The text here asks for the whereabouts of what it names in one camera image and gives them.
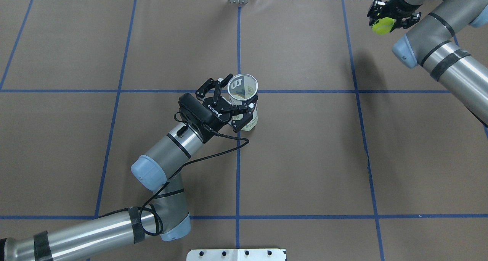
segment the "white metal plate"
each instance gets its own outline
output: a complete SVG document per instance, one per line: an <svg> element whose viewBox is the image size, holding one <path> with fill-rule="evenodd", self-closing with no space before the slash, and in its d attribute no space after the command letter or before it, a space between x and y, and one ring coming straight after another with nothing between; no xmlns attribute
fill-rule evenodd
<svg viewBox="0 0 488 261"><path fill-rule="evenodd" d="M286 261L285 249L191 250L186 261Z"/></svg>

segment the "paper cup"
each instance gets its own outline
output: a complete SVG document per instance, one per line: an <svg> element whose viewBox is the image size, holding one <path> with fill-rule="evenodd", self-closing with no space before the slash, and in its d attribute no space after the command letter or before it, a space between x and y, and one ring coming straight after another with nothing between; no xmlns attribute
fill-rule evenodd
<svg viewBox="0 0 488 261"><path fill-rule="evenodd" d="M232 105L242 105L243 101L251 99L258 93L258 81L249 74L235 75L227 85L227 92L229 92L229 99ZM245 132L250 131L258 123L257 105L257 101L249 104L252 108L252 120L242 128ZM240 120L242 115L234 116L232 119Z"/></svg>

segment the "black tape band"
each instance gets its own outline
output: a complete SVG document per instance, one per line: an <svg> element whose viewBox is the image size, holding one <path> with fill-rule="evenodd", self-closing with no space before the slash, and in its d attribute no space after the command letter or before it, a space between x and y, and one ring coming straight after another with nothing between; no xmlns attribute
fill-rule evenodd
<svg viewBox="0 0 488 261"><path fill-rule="evenodd" d="M177 191L173 191L173 192L170 192L170 193L164 193L164 194L160 194L156 197L154 197L154 199L159 199L159 198L164 198L164 197L168 197L168 196L171 196L171 195L175 195L175 194L178 194L178 193L182 193L184 192L185 190L182 188L181 190L177 190Z"/></svg>
<svg viewBox="0 0 488 261"><path fill-rule="evenodd" d="M437 47L434 47L431 51L427 53L427 55L424 57L422 62L420 62L420 66L424 66L425 61L435 52L437 49L441 48L444 44L451 42L450 40L446 40L445 42L441 42L440 44L437 45Z"/></svg>
<svg viewBox="0 0 488 261"><path fill-rule="evenodd" d="M34 259L35 261L53 261L47 231L34 235Z"/></svg>
<svg viewBox="0 0 488 261"><path fill-rule="evenodd" d="M188 157L188 159L191 158L190 153L186 151L186 149L178 142L178 140L176 140L173 136L171 136L171 134L166 134L166 136L168 136L168 138L171 139L171 141L173 141L173 143L175 143L175 145L177 145L181 151L183 151L183 153Z"/></svg>
<svg viewBox="0 0 488 261"><path fill-rule="evenodd" d="M127 209L129 212L130 221L132 223L132 233L134 234L134 244L144 241L144 230L139 221L139 210L137 207L129 207Z"/></svg>
<svg viewBox="0 0 488 261"><path fill-rule="evenodd" d="M430 72L430 76L434 78L434 80L438 81L441 75L444 73L444 71L446 71L453 64L455 64L457 61L459 61L460 59L466 56L471 56L471 54L469 54L469 52L463 49L458 49L452 52L447 57L445 57L441 62L439 62L437 66L435 66L432 72Z"/></svg>
<svg viewBox="0 0 488 261"><path fill-rule="evenodd" d="M442 19L441 16L437 15L436 13L430 12L428 16L432 16L433 18L437 19L442 25L444 25L445 28L449 30L451 33L451 37L454 37L456 35L456 32L454 32L453 28L448 24L448 22L445 19Z"/></svg>

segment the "black device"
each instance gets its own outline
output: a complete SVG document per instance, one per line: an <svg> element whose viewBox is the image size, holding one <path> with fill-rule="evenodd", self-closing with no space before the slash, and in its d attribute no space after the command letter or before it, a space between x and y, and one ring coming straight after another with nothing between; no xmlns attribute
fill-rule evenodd
<svg viewBox="0 0 488 261"><path fill-rule="evenodd" d="M253 114L249 104L256 103L257 94L251 99L243 101L240 106L230 104L221 96L222 88L227 86L233 76L229 74L221 81L208 79L195 91L197 99L191 94L185 93L178 101L181 116L198 133L203 143L212 138L212 130L218 132L222 127L229 124L234 132L239 132L252 120ZM213 96L205 98L211 89L214 89ZM232 120L232 116L240 114L242 114L242 119Z"/></svg>
<svg viewBox="0 0 488 261"><path fill-rule="evenodd" d="M401 1L388 0L387 2L382 2L381 0L373 0L368 10L368 25L374 25L375 22L383 18L392 18L395 19L395 24L392 26L391 32L397 28L407 29L418 23L422 13L415 12L415 10L420 6L404 4L405 2L402 3Z"/></svg>

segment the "cup rim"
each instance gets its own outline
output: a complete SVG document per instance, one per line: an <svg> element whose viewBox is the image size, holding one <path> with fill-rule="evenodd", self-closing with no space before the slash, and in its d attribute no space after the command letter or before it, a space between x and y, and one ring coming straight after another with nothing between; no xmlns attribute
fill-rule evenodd
<svg viewBox="0 0 488 261"><path fill-rule="evenodd" d="M256 83L256 90L255 90L254 94L251 95L251 97L246 98L246 99L242 99L242 100L237 99L235 97L232 97L233 94L230 93L230 84L231 84L231 82L229 81L229 83L227 84L227 93L229 94L229 97L230 98L233 98L233 99L235 99L237 101L247 101L247 100L251 99L252 97L254 97L256 94L258 94L258 80L256 78L254 78L253 75L247 74L247 73L240 73L240 74L237 74L234 77L232 77L230 80L233 80L236 77L244 77L244 76L248 76L248 77L251 77L252 79L254 79L254 82Z"/></svg>

